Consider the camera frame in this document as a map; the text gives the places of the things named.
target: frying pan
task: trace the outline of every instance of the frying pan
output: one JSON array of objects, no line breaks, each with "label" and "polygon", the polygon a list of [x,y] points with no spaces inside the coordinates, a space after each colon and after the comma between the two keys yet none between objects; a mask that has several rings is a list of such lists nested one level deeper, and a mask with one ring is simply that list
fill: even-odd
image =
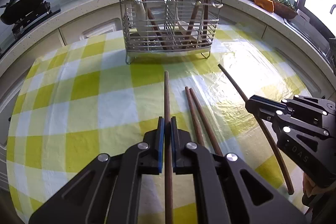
[{"label": "frying pan", "polygon": [[43,1],[44,0],[9,0],[6,5],[0,6],[0,8],[6,7],[0,19],[6,25],[12,25],[37,9]]}]

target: wicker basket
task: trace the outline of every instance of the wicker basket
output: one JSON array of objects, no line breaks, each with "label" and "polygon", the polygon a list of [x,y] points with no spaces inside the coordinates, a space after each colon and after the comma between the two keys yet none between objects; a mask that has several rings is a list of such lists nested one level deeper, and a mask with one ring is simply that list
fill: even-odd
[{"label": "wicker basket", "polygon": [[293,19],[297,16],[297,12],[292,8],[273,0],[274,12],[285,19]]}]

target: kitchen cabinet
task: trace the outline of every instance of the kitchen cabinet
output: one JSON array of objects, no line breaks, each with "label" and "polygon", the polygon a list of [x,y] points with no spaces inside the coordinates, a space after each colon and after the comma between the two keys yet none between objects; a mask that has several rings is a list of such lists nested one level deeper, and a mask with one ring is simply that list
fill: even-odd
[{"label": "kitchen cabinet", "polygon": [[326,99],[332,97],[335,90],[331,83],[315,63],[293,42],[270,26],[267,26],[262,39],[286,59],[313,97],[325,96]]},{"label": "kitchen cabinet", "polygon": [[120,5],[118,3],[95,10],[61,26],[59,30],[66,45],[121,30]]},{"label": "kitchen cabinet", "polygon": [[223,5],[219,13],[219,19],[229,20],[231,23],[240,23],[243,27],[248,26],[251,32],[254,32],[258,38],[263,36],[266,24],[252,17],[245,12],[237,10],[228,5]]},{"label": "kitchen cabinet", "polygon": [[30,69],[35,59],[64,46],[58,29],[26,50],[0,77],[0,102],[10,87]]}]

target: green vegetables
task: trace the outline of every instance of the green vegetables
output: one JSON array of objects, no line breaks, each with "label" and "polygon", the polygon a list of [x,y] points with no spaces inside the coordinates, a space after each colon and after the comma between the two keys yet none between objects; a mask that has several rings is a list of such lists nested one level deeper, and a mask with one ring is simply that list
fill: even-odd
[{"label": "green vegetables", "polygon": [[288,0],[275,0],[275,1],[280,2],[281,4],[286,5],[289,8],[293,9],[294,11],[296,11],[295,7]]}]

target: checkered tablecloth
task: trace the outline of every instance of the checkered tablecloth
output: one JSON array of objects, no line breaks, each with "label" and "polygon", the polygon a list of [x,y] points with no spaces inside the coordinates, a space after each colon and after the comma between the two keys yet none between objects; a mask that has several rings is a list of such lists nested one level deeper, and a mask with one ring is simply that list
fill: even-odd
[{"label": "checkered tablecloth", "polygon": [[[79,41],[38,58],[11,118],[7,171],[17,214],[31,214],[99,153],[111,156],[140,142],[164,114],[164,71],[169,71],[171,115],[192,133],[184,87],[193,88],[220,143],[304,210],[302,171],[288,157],[295,194],[288,196],[275,156],[244,102],[217,64],[248,97],[273,100],[308,90],[273,49],[244,27],[221,25],[211,55],[137,58],[125,63],[121,31]],[[213,151],[206,134],[205,143]],[[174,223],[196,223],[191,175],[173,177]],[[139,223],[164,223],[164,174],[143,176]]]}]

